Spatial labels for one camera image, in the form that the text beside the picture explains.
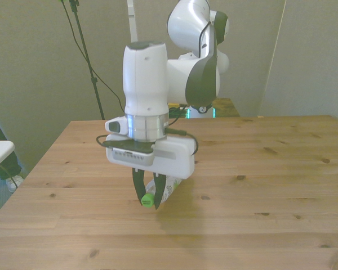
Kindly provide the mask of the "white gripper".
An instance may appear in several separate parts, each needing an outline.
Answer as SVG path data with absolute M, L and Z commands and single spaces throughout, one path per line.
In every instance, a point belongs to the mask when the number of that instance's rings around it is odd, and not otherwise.
M 109 142 L 109 146 L 106 148 L 106 156 L 112 163 L 132 168 L 133 183 L 139 201 L 146 194 L 145 170 L 154 173 L 154 206 L 158 209 L 166 186 L 166 176 L 187 179 L 193 174 L 194 139 L 166 136 L 154 143 L 134 141 L 135 144 L 143 146 L 143 150 L 113 145 L 114 142 L 124 143 L 127 139 L 123 135 L 108 135 L 106 141 Z

